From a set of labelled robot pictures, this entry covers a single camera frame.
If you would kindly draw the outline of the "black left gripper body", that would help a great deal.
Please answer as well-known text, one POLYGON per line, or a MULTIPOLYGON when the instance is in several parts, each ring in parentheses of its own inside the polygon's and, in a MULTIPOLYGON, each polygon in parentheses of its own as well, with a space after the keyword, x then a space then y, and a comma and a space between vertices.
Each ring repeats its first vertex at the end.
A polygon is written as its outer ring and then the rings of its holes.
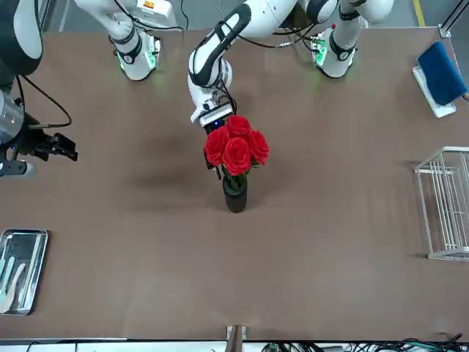
POLYGON ((204 131, 207 134, 207 136, 209 136, 213 131, 216 131, 216 130, 219 130, 219 129, 221 129, 224 134, 229 136, 229 132, 226 128, 227 120, 228 120, 227 117, 223 117, 223 118, 219 118, 219 119, 214 120, 214 121, 210 122, 209 124, 205 125, 204 126, 204 131))

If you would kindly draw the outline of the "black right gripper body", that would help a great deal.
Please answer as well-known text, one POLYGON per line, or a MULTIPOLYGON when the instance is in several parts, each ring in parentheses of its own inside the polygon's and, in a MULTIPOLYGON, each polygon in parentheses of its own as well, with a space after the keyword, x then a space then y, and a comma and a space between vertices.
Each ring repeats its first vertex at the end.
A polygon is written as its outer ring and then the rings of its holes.
POLYGON ((52 147, 52 137, 46 134, 42 128, 32 128, 32 125, 40 123, 28 113, 25 114, 21 128, 18 152, 21 155, 35 156, 35 147, 38 145, 49 145, 52 147))

